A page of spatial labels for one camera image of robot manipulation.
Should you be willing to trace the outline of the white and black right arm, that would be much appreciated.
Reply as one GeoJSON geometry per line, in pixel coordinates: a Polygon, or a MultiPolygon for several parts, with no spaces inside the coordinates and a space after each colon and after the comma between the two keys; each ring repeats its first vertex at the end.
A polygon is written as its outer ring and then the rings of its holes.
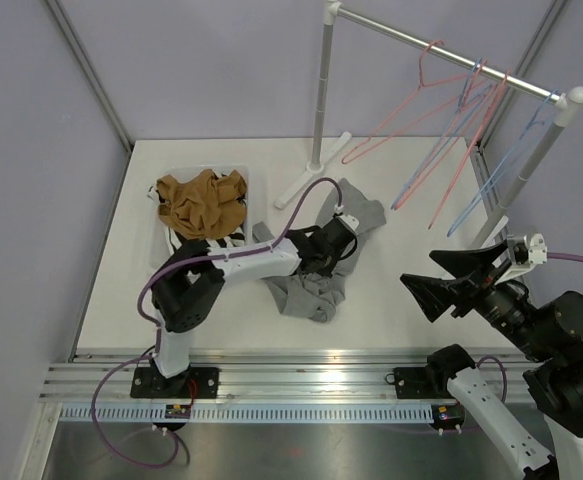
{"type": "Polygon", "coordinates": [[[446,277],[400,278],[429,321],[475,311],[534,363],[523,379],[549,427],[552,450],[511,414],[458,344],[427,357],[416,388],[458,402],[518,479],[583,479],[583,295],[567,291],[536,307],[518,280],[554,256],[542,235],[525,235],[482,249],[433,250],[446,277]]]}

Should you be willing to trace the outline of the grey tank top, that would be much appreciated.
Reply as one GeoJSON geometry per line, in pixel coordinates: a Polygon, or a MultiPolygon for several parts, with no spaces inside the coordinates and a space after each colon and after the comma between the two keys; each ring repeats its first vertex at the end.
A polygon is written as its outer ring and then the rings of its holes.
{"type": "Polygon", "coordinates": [[[330,276],[295,274],[265,278],[278,312],[287,317],[327,323],[335,317],[345,300],[345,283],[372,234],[386,224],[385,209],[378,200],[370,200],[349,180],[338,181],[343,193],[344,213],[359,221],[355,250],[335,266],[330,276]]]}

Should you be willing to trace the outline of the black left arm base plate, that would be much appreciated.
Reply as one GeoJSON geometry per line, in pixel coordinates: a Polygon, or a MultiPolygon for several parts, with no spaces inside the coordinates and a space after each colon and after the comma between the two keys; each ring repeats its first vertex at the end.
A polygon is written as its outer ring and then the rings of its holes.
{"type": "Polygon", "coordinates": [[[136,399],[216,399],[220,369],[193,367],[171,377],[164,377],[155,366],[134,371],[130,397],[136,399]]]}

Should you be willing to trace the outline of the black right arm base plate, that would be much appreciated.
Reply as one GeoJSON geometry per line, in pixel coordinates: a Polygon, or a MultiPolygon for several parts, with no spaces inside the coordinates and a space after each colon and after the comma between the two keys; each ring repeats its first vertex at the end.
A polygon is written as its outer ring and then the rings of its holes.
{"type": "Polygon", "coordinates": [[[424,367],[397,367],[387,373],[385,382],[400,400],[451,400],[446,390],[438,389],[427,377],[424,367]]]}

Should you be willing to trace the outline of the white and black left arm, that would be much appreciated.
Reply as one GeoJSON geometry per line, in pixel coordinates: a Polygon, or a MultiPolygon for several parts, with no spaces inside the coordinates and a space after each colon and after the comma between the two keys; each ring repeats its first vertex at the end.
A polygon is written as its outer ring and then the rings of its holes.
{"type": "Polygon", "coordinates": [[[167,399],[193,392],[189,332],[201,325],[223,289],[237,283],[332,273],[357,244],[360,222],[336,213],[326,225],[290,230],[281,238],[245,247],[213,248],[205,240],[180,247],[150,279],[158,314],[150,366],[134,373],[131,396],[167,399]]]}

